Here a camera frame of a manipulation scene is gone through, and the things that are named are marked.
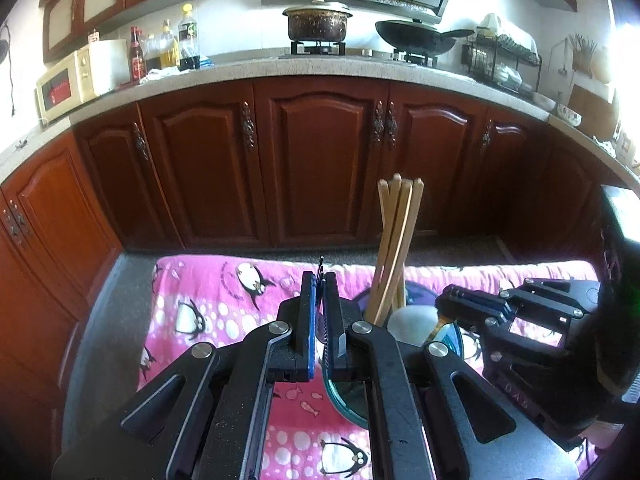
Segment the bolt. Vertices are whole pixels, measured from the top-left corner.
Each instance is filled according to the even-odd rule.
[[[196,359],[204,359],[209,357],[213,352],[213,346],[209,343],[197,343],[191,348],[191,355]]]
[[[269,323],[269,332],[275,335],[282,335],[289,330],[289,324],[284,321],[274,321]]]
[[[434,357],[444,357],[449,353],[449,348],[444,343],[436,341],[429,345],[429,353]]]
[[[371,325],[366,321],[356,321],[351,325],[351,329],[356,334],[368,334],[369,332],[371,332]]]

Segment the wooden cutting board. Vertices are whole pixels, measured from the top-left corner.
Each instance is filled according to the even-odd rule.
[[[616,106],[581,86],[574,85],[568,107],[582,116],[578,130],[588,137],[611,140],[618,122]]]

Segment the brown pot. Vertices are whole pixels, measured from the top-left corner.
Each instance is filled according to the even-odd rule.
[[[289,7],[283,14],[289,18],[291,41],[325,41],[337,43],[347,35],[349,7],[338,2],[313,0],[311,4]]]

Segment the countertop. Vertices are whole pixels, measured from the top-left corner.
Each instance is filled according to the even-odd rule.
[[[581,146],[603,160],[629,187],[640,196],[640,178],[604,152],[595,142],[560,119],[550,116],[541,108],[511,96],[498,89],[477,83],[471,78],[434,70],[404,62],[377,58],[296,56],[238,61],[218,64],[212,68],[187,72],[112,92],[57,120],[47,128],[36,127],[26,136],[27,145],[16,150],[13,146],[0,153],[0,184],[33,153],[50,140],[101,113],[166,92],[193,86],[237,79],[287,75],[339,75],[387,79],[421,84],[511,108],[540,121],[549,122],[562,134],[571,137]]]

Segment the bundle of chopsticks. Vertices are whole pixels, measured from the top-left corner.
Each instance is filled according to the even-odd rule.
[[[403,180],[395,174],[390,182],[380,180],[378,193],[382,212],[382,238],[376,271],[365,310],[365,319],[382,326],[389,308],[402,308],[404,296],[404,261],[414,236],[424,183]]]

